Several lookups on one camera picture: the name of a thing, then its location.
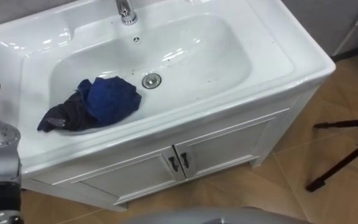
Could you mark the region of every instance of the tripod leg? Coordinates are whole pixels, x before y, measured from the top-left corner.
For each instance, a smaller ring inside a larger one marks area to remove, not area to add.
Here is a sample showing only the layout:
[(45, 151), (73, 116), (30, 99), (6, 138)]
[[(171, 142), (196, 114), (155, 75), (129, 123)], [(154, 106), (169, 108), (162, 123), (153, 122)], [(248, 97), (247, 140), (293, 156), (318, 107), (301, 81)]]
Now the tripod leg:
[(331, 168), (329, 171), (327, 171), (325, 174), (323, 174), (321, 177), (318, 177), (316, 180), (314, 180), (312, 183), (310, 183), (306, 190), (309, 192), (314, 192), (315, 190), (319, 189), (320, 187), (323, 187), (326, 185), (325, 181), (330, 178), (332, 175), (334, 175), (336, 172), (340, 171), (343, 167), (351, 163), (355, 158), (358, 157), (358, 148), (350, 153), (347, 157), (345, 157), (341, 162), (338, 162), (333, 168)]
[(343, 167), (351, 163), (355, 158), (358, 157), (358, 148), (350, 153), (348, 156), (346, 156), (343, 160), (338, 162), (333, 168), (331, 168), (329, 171), (327, 171), (325, 174), (323, 174), (321, 177), (318, 177), (316, 180), (314, 180), (312, 183), (310, 183), (308, 186), (306, 186), (306, 190), (309, 192), (314, 192), (315, 190), (323, 187), (326, 185), (325, 181), (330, 178), (332, 175), (334, 175), (336, 172), (340, 171)]
[(358, 127), (358, 119), (350, 121), (338, 121), (335, 123), (318, 123), (313, 126), (314, 128), (348, 128), (348, 127)]

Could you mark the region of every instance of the drain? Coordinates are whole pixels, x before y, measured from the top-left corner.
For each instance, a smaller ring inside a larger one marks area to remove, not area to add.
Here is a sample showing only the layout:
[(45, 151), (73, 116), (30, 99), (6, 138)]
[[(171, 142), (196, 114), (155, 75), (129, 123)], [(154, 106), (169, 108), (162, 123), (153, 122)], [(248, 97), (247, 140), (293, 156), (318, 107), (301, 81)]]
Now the drain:
[(149, 90), (157, 88), (161, 84), (161, 76), (156, 73), (150, 73), (143, 78), (142, 84), (144, 88)]
[(134, 37), (133, 41), (134, 41), (135, 44), (140, 44), (140, 42), (141, 42), (139, 37)]

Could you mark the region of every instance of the sink basin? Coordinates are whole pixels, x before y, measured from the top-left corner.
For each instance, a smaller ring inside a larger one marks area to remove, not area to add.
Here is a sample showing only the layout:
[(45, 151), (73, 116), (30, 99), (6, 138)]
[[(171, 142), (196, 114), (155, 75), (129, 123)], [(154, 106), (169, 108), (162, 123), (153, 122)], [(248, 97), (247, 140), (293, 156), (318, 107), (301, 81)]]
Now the sink basin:
[[(21, 131), (24, 173), (320, 83), (335, 68), (279, 0), (132, 3), (132, 26), (113, 0), (80, 0), (0, 25), (0, 119)], [(162, 77), (151, 90), (142, 86), (149, 73)], [(139, 111), (77, 134), (36, 131), (81, 80), (115, 76), (137, 87)]]
[[(48, 106), (65, 101), (83, 79), (119, 76), (142, 95), (139, 111), (117, 124), (122, 125), (230, 90), (246, 80), (251, 68), (239, 39), (222, 19), (187, 17), (63, 58), (50, 75)], [(153, 90), (142, 86), (149, 73), (162, 77)]]

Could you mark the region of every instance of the tile floor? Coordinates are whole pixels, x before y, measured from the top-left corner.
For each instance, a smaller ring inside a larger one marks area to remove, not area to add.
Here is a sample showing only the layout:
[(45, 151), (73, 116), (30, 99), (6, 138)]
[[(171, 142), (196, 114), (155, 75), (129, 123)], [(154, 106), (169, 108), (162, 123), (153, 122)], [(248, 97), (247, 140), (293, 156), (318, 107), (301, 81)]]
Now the tile floor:
[(248, 164), (179, 185), (129, 203), (116, 213), (89, 205), (23, 193), (22, 211), (30, 224), (108, 224), (167, 209), (214, 206), (259, 207), (313, 223), (358, 223), (358, 159), (315, 193), (305, 185), (356, 148), (358, 128), (313, 130), (322, 121), (358, 118), (358, 57), (337, 63), (276, 145), (251, 169)]

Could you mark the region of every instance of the faucet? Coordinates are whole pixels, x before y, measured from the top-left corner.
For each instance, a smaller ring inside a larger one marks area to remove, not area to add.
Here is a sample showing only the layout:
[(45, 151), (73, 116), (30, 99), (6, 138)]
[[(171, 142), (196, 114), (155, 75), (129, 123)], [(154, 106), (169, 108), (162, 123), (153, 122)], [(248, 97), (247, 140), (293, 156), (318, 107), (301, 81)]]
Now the faucet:
[(137, 15), (132, 7), (130, 0), (116, 0), (118, 13), (124, 25), (133, 25), (137, 22)]

